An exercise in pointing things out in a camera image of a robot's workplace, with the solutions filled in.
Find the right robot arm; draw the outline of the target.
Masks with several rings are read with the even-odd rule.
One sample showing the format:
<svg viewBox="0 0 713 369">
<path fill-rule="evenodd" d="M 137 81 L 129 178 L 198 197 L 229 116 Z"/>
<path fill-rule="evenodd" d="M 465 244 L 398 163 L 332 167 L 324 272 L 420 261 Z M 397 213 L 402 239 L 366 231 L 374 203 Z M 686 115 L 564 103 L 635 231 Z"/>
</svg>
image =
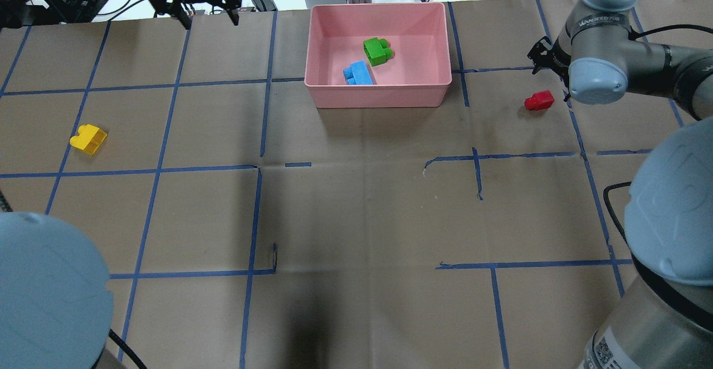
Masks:
<svg viewBox="0 0 713 369">
<path fill-rule="evenodd" d="M 577 0 L 552 68 L 590 110 L 637 101 L 649 147 L 611 224 L 634 276 L 576 368 L 711 367 L 711 49 L 647 41 L 638 0 Z"/>
</svg>

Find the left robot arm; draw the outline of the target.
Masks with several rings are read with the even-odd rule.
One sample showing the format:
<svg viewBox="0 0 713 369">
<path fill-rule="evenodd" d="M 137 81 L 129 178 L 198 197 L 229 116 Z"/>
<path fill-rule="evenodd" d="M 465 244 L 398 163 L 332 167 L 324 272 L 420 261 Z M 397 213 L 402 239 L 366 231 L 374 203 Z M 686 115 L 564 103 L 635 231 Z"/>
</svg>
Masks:
<svg viewBox="0 0 713 369">
<path fill-rule="evenodd" d="M 179 110 L 189 93 L 176 79 L 188 72 L 199 36 L 216 32 L 208 16 L 193 19 L 186 33 L 169 32 L 167 52 L 177 62 L 168 80 L 153 89 L 34 94 L 2 100 L 2 169 L 19 184 L 9 192 L 16 211 L 2 214 L 2 367 L 121 367 L 105 349 L 114 315 L 111 267 L 105 250 L 135 246 L 128 269 L 132 291 L 124 334 L 155 368 L 237 368 L 242 361 L 243 293 L 247 248 L 252 240 L 254 168 L 194 170 L 165 162 Z M 154 156 L 145 172 L 118 176 L 61 177 L 65 222 L 45 215 L 52 177 L 21 178 L 43 153 L 52 171 L 61 168 L 63 144 L 54 130 L 69 130 L 82 102 L 102 103 L 148 119 L 132 135 L 151 135 Z M 74 227 L 87 224 L 89 236 Z"/>
</svg>

